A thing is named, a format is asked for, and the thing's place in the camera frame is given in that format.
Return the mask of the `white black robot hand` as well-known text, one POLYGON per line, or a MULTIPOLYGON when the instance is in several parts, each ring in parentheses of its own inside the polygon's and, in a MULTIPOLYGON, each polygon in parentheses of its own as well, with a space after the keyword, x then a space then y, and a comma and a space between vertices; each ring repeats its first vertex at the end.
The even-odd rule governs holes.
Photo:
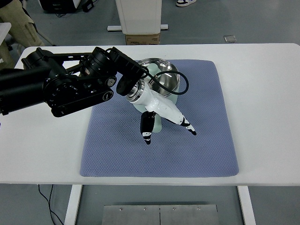
POLYGON ((141 115, 140 133, 147 145, 151 143, 156 115, 165 118, 171 123, 183 126, 193 135, 196 135, 194 127, 177 106, 171 100, 151 90, 145 81, 139 80, 126 98, 130 103, 142 105, 145 108, 141 115))

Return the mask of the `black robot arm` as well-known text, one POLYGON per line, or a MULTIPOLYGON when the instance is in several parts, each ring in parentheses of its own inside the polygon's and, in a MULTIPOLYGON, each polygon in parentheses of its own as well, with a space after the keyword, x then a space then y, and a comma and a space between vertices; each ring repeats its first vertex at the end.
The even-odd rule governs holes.
POLYGON ((113 86, 127 95, 147 72, 114 47, 69 54, 37 48, 22 63, 23 69, 0 73, 3 115, 45 102, 55 117, 62 117, 110 100, 113 86))

